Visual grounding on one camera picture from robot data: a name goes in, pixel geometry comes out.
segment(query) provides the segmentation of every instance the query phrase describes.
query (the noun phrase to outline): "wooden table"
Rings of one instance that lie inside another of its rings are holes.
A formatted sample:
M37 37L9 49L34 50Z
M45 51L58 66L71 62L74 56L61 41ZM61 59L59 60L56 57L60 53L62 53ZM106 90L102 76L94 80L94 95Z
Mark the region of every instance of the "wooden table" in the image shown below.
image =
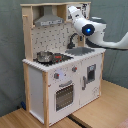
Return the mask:
M37 119L23 109L0 118L0 128L44 128ZM69 118L64 118L50 128L81 128Z
M101 97L71 117L87 128L115 128L128 118L128 89L103 80Z

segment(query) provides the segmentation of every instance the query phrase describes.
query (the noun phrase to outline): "knob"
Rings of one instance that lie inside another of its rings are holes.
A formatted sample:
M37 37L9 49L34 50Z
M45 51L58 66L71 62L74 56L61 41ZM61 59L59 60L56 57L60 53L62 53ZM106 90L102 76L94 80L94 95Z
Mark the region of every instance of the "knob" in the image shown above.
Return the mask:
M55 78L55 79L59 79L59 74L58 74L58 73L55 73L55 74L54 74L54 78Z
M77 70L77 67L73 67L73 68L72 68L72 71L73 71L73 72L76 72L76 70Z

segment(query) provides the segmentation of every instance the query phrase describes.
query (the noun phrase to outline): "sink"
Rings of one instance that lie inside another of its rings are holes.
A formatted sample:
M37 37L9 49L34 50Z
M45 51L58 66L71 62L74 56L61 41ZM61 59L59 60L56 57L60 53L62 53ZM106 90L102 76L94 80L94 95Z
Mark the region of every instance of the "sink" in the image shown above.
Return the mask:
M77 47L77 48L73 48L73 49L68 49L65 51L65 53L68 54L72 54L75 56L82 56L85 54L88 54L90 52L94 52L94 49L90 49L90 48L86 48L86 47Z

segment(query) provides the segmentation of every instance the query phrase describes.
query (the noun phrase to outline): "backsplash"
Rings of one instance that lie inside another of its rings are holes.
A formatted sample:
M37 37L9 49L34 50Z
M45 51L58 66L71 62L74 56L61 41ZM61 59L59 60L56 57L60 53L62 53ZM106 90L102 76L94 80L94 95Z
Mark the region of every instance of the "backsplash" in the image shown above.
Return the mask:
M76 33L72 23L63 23L45 27L35 27L31 31L33 56L40 51L61 52L67 49L70 37ZM78 46L78 36L73 38L75 47Z

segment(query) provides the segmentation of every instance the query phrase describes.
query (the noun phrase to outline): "hood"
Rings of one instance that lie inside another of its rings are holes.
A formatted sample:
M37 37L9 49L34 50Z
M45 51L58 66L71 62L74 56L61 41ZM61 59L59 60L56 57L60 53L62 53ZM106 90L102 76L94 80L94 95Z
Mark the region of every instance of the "hood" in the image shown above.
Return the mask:
M52 5L43 6L43 13L44 15L34 22L36 27L51 25L51 24L60 24L64 22L62 18L53 15Z

